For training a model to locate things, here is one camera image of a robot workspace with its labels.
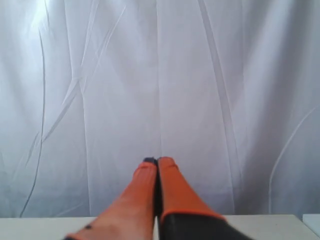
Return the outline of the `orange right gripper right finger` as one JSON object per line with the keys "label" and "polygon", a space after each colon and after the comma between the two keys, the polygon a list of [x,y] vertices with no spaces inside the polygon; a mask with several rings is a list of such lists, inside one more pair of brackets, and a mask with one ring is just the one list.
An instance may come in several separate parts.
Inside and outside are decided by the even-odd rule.
{"label": "orange right gripper right finger", "polygon": [[250,240],[193,190],[171,157],[158,159],[161,240]]}

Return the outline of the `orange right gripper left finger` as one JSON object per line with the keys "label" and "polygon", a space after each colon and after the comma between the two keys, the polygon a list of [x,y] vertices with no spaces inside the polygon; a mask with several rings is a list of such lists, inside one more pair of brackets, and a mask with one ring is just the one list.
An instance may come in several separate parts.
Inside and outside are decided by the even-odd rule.
{"label": "orange right gripper left finger", "polygon": [[66,240],[152,240],[157,160],[145,158],[120,196],[97,218]]}

